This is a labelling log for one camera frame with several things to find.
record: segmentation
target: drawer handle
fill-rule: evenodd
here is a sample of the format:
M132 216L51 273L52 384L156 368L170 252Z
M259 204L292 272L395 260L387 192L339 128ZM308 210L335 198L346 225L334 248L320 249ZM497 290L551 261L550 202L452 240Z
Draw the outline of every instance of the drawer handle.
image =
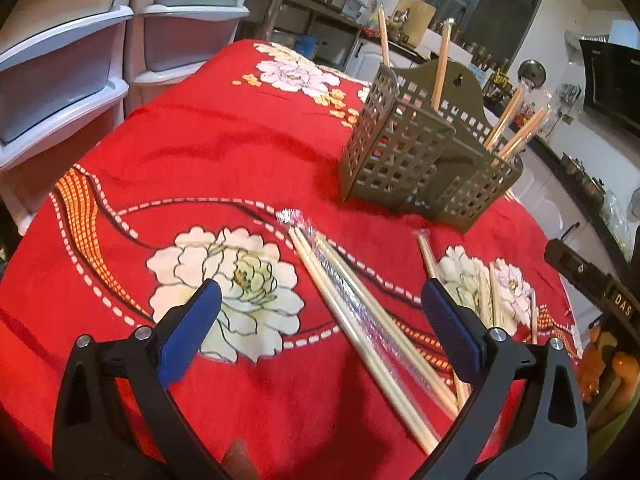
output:
M574 229L577 229L578 227L580 227L580 222L576 222L575 224L573 224L572 226L570 226L565 232L564 234L560 237L560 241L564 242L564 239L568 237L569 234L571 234L571 231L573 231Z

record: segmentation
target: wooden cutting board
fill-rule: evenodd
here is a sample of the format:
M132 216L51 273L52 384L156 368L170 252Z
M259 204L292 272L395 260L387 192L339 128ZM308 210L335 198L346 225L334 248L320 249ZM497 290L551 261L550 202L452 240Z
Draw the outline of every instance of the wooden cutting board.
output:
M404 26L404 34L408 36L406 43L416 47L420 44L424 31L429 27L436 8L422 0L400 0L391 16L393 17L396 10L404 11L407 8L410 11L409 19Z

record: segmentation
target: person's thumb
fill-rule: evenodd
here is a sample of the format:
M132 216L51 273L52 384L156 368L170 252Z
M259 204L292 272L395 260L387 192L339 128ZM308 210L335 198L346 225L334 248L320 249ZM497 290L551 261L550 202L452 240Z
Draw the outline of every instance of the person's thumb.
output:
M260 476L254 464L249 459L249 449L246 442L236 438L226 450L222 459L222 467L233 480L259 480Z

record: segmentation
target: olive green basket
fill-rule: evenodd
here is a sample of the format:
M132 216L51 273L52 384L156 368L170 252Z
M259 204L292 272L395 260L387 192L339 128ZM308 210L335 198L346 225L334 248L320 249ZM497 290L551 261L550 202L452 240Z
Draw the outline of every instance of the olive green basket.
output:
M488 152L491 126L472 73L449 61L440 110L431 108L436 60L381 65L340 159L342 199L354 196L466 232L522 174ZM500 139L497 151L506 144Z

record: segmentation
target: floral tablecloth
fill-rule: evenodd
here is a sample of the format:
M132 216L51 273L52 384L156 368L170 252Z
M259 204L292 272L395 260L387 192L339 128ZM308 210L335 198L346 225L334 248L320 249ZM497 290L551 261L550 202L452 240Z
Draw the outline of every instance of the floral tablecloth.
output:
M171 389L213 455L241 436L265 479L411 476L425 457L316 291L281 208L327 235L446 384L450 365L420 310L423 228L457 301L477 309L495 262L510 332L530 338L535 289L540 341L558 336L576 355L546 239L519 204L498 200L460 235L341 202L337 161L367 91L283 47L235 43L60 179L0 286L0 402L42 460L76 337L123 338L213 278L222 311ZM450 421L434 417L444 433Z

